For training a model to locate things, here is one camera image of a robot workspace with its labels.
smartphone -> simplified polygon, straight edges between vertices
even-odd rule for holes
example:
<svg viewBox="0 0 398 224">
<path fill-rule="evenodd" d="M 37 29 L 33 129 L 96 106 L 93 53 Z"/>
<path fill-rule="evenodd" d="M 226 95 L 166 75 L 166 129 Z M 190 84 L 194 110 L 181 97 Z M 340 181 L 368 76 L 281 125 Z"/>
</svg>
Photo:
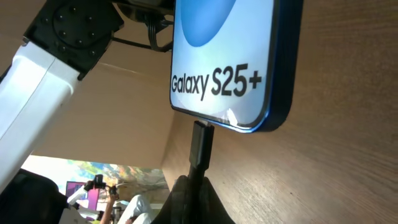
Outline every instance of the smartphone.
<svg viewBox="0 0 398 224">
<path fill-rule="evenodd" d="M 251 133 L 292 103 L 302 0 L 176 0 L 170 104 Z"/>
</svg>

white clothing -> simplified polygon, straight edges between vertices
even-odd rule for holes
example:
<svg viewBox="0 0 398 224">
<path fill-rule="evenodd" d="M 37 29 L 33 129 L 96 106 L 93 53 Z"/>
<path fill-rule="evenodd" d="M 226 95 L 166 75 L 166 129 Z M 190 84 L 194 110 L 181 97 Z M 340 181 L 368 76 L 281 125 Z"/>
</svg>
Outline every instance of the white clothing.
<svg viewBox="0 0 398 224">
<path fill-rule="evenodd" d="M 138 217 L 133 224 L 150 224 L 155 218 L 154 211 L 144 196 L 136 195 L 131 199 L 129 205 L 123 211 L 118 224 L 125 224 L 131 217 Z"/>
</svg>

wooden wall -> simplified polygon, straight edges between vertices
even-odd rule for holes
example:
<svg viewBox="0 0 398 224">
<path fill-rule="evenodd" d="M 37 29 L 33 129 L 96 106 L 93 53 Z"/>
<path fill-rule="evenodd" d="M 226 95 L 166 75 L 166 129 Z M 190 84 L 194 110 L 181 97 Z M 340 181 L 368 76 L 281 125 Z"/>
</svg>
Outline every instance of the wooden wall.
<svg viewBox="0 0 398 224">
<path fill-rule="evenodd" d="M 398 2 L 305 1 L 292 109 L 271 133 L 216 127 L 210 169 L 237 223 L 397 223 Z M 188 174 L 194 118 L 163 163 Z"/>
</svg>

person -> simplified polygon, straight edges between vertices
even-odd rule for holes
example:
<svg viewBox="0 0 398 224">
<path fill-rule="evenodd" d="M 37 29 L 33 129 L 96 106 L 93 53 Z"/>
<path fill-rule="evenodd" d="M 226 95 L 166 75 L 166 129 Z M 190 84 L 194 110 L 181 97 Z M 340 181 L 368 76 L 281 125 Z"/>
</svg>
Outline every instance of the person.
<svg viewBox="0 0 398 224">
<path fill-rule="evenodd" d="M 136 195 L 123 211 L 118 224 L 151 224 L 154 218 L 147 199 L 143 195 Z"/>
<path fill-rule="evenodd" d="M 101 221 L 93 221 L 92 224 L 109 224 L 112 215 L 113 204 L 115 201 L 119 200 L 119 195 L 109 195 L 108 202 L 106 204 L 105 211 L 102 215 Z"/>
</svg>

black cable wire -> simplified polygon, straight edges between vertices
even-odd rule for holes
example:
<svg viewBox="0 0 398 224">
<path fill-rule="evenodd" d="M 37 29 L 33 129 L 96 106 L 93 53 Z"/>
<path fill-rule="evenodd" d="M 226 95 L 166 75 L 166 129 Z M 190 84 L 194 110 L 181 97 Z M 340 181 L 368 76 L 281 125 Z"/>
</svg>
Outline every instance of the black cable wire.
<svg viewBox="0 0 398 224">
<path fill-rule="evenodd" d="M 113 37 L 112 40 L 116 41 L 116 42 L 119 42 L 119 43 L 122 43 L 122 44 L 127 44 L 127 45 L 134 46 L 134 47 L 140 47 L 140 48 L 143 48 L 143 49 L 152 50 L 152 47 L 149 46 L 149 45 L 146 45 L 146 44 L 140 44 L 140 43 L 136 43 L 136 42 L 133 42 L 133 41 L 130 41 L 130 40 L 120 39 L 120 38 L 117 38 L 117 37 Z"/>
<path fill-rule="evenodd" d="M 152 49 L 160 51 L 160 47 L 157 45 L 157 40 L 156 40 L 156 25 L 153 23 L 152 19 L 149 19 L 148 21 L 148 38 Z"/>
<path fill-rule="evenodd" d="M 162 24 L 164 24 L 164 25 L 174 25 L 174 22 L 173 21 L 168 21 L 168 20 L 163 20 L 162 22 L 161 22 Z"/>
</svg>

